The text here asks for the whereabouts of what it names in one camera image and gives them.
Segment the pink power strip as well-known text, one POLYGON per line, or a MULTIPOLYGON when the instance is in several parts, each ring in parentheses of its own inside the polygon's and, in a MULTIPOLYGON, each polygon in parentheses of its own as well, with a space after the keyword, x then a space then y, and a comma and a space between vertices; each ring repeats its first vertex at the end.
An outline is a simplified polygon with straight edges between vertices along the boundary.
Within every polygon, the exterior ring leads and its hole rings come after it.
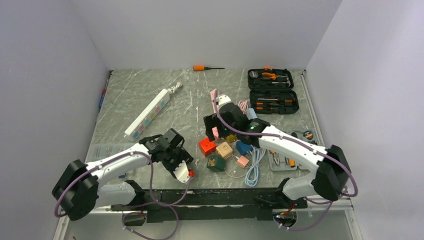
POLYGON ((212 103, 214 103, 215 101, 214 101, 214 99, 217 99, 218 98, 218 96, 219 96, 219 90, 218 89, 213 89, 211 92, 210 92, 210 98, 211 98, 211 102, 212 103))

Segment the pink cube socket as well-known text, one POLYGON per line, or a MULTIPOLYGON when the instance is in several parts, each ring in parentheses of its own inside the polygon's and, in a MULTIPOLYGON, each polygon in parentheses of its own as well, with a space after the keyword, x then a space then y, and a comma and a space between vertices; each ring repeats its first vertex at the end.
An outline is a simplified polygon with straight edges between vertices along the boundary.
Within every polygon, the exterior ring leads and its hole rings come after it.
POLYGON ((213 133, 213 139, 214 139, 215 141, 217 141, 217 140, 219 140, 219 139, 220 139, 220 137, 219 137, 219 132, 218 132, 217 127, 213 127, 213 128, 212 128, 212 133, 213 133))

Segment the red cube socket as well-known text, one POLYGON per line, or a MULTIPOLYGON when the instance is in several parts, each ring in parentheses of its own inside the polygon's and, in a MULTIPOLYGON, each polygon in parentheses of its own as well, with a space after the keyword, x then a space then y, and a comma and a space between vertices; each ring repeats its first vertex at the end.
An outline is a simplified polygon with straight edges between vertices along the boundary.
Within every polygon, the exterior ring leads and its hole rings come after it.
POLYGON ((198 142, 198 147, 201 151, 201 153, 208 157, 209 155, 213 154, 216 151, 216 144, 213 141, 210 141, 208 137, 200 140, 198 142))

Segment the dark blue cube socket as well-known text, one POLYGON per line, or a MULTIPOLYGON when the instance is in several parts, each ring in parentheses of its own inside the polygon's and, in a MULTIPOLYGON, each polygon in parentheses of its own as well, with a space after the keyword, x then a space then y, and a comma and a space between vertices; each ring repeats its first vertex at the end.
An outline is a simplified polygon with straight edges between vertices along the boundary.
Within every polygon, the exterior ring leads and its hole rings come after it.
POLYGON ((235 147, 241 156, 245 156, 253 152, 253 147, 250 144, 245 144, 241 141, 237 141, 235 147))

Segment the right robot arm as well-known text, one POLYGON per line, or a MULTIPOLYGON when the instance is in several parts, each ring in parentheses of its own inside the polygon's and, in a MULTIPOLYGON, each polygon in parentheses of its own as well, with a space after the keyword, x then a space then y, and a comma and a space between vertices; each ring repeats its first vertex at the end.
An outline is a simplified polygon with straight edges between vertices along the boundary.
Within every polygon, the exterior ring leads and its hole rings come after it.
POLYGON ((205 134, 210 140, 214 139, 213 128, 217 128, 221 138, 234 135, 244 144, 293 159, 309 171, 305 176, 282 180, 275 194, 276 203, 282 208, 289 207, 297 199, 313 195, 337 201, 352 176, 338 146, 326 148, 314 145, 286 134, 260 118, 248 119, 232 102, 205 116, 203 121, 205 134))

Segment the light blue power strip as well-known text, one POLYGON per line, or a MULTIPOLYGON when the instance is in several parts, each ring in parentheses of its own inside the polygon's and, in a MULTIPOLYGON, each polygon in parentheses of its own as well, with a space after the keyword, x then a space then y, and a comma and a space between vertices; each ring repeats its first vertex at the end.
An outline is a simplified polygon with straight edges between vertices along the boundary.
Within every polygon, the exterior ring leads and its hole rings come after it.
POLYGON ((246 110, 246 116, 249 120, 256 119, 258 116, 253 108, 248 108, 246 110))

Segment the green cube socket lion print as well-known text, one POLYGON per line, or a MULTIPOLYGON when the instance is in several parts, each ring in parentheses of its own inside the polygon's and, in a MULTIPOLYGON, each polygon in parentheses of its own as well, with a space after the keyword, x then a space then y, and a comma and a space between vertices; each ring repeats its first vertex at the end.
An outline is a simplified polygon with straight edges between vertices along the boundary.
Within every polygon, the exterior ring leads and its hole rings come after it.
POLYGON ((207 158, 206 168, 215 172, 225 171, 226 161, 220 155, 210 155, 207 158))

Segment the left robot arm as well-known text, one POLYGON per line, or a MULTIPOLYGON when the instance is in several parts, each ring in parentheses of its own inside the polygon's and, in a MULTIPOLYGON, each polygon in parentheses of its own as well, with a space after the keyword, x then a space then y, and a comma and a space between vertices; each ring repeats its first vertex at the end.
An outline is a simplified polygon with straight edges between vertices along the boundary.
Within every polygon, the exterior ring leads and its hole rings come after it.
POLYGON ((134 180, 119 184, 110 184, 110 181, 134 169, 152 168, 154 163, 161 163, 174 179, 188 184, 194 177, 189 168, 194 158, 184 143, 184 137, 170 128, 165 134, 145 137, 107 158, 88 163, 79 159, 72 161, 52 189, 56 199, 54 215, 76 221, 105 206, 139 209, 154 201, 152 193, 145 197, 145 191, 134 180))

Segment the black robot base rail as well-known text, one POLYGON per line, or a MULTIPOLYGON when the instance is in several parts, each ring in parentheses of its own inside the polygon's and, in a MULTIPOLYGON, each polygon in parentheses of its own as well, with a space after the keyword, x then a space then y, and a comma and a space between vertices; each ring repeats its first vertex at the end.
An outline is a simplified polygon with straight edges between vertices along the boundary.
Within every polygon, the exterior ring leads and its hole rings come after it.
MULTIPOLYGON (((183 196, 183 189, 154 189, 153 196, 164 203, 176 202, 183 196)), ((180 220, 231 220, 256 219, 271 221, 278 212, 291 209, 306 209, 308 204, 303 198, 283 199, 282 193, 275 188, 204 188, 191 189, 184 199, 174 205, 180 220)), ((130 205, 114 204, 113 212, 143 211, 147 214, 147 223, 162 223, 175 219, 173 211, 156 204, 140 206, 152 201, 150 193, 144 190, 144 196, 130 205)))

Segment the salmon usb charger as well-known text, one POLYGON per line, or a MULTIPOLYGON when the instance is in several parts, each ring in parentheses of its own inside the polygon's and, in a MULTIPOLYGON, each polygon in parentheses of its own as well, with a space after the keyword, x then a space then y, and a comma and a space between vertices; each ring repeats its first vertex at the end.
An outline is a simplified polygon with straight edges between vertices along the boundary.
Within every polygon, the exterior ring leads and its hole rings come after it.
POLYGON ((240 156, 237 160, 236 160, 236 164, 241 167, 241 168, 246 168, 248 167, 248 164, 250 163, 250 160, 248 158, 246 158, 245 156, 240 156))

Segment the white power strip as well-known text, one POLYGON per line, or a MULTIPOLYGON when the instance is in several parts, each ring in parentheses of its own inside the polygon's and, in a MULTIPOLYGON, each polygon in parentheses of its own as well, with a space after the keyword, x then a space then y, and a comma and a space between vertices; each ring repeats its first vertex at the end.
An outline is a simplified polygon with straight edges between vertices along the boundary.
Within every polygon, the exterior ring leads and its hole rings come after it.
POLYGON ((170 100, 170 92, 162 89, 149 105, 124 131, 124 137, 135 141, 170 100))

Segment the beige cube socket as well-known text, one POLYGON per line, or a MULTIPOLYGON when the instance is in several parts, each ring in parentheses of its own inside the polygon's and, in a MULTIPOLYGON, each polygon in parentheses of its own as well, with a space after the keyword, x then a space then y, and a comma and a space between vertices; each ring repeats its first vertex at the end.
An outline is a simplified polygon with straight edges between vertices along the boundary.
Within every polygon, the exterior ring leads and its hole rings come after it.
POLYGON ((233 154, 233 148, 227 143, 223 142, 215 148, 215 151, 224 160, 233 154))

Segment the yellow cube socket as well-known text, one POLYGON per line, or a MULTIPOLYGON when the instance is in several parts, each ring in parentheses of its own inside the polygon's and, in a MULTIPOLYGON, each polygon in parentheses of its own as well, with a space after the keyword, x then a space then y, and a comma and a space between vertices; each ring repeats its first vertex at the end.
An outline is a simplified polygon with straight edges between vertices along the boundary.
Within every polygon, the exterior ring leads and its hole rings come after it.
POLYGON ((228 135, 226 138, 225 138, 229 143, 233 143, 233 142, 236 142, 238 139, 237 139, 237 137, 235 136, 235 135, 232 135, 232 134, 230 134, 230 135, 228 135))

